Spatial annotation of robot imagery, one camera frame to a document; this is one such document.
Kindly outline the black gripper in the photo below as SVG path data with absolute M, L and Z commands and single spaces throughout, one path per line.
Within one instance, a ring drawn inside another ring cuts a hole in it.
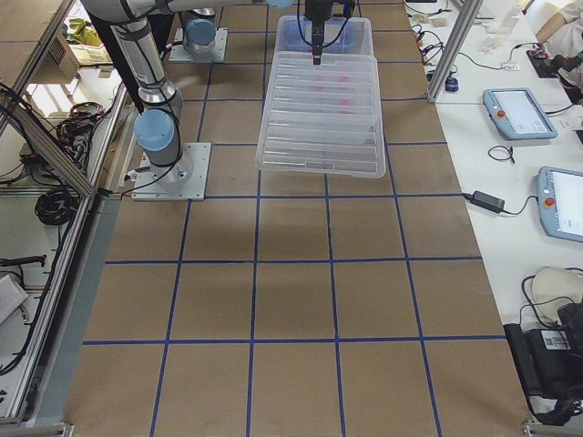
M 325 22 L 332 17 L 332 5 L 332 0 L 305 1 L 304 15 L 312 23 L 311 43 L 312 62 L 314 65 L 320 65 L 322 62 Z

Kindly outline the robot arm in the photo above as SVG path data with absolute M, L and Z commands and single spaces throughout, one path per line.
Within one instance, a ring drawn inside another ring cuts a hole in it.
M 178 187 L 192 172 L 179 132 L 182 96 L 168 78 L 148 20 L 152 15 L 173 16 L 178 7 L 172 1 L 85 1 L 83 6 L 110 27 L 138 84 L 143 111 L 134 133 L 153 180 L 165 188 Z
M 344 19 L 335 38 L 325 43 L 325 23 L 332 18 L 334 1 L 305 1 L 304 17 L 311 22 L 311 39 L 308 40 L 300 21 L 300 1 L 267 1 L 270 7 L 287 8 L 296 4 L 296 22 L 302 42 L 311 48 L 312 61 L 315 66 L 322 62 L 322 52 L 334 45 L 343 33 L 350 17 Z M 187 51 L 194 53 L 198 49 L 210 48 L 215 42 L 218 28 L 214 24 L 214 14 L 207 9 L 192 9 L 180 14 L 182 23 L 182 44 Z

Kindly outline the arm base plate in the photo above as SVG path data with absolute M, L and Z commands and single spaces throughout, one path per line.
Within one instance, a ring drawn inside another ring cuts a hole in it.
M 173 169 L 152 167 L 145 152 L 139 171 L 130 180 L 135 183 L 130 192 L 136 201 L 174 201 L 205 198 L 210 166 L 211 143 L 183 143 L 182 157 Z
M 169 54 L 170 63 L 209 64 L 222 63 L 226 53 L 228 29 L 220 27 L 216 31 L 214 41 L 208 45 L 186 44 L 183 40 L 181 27 L 175 33 Z

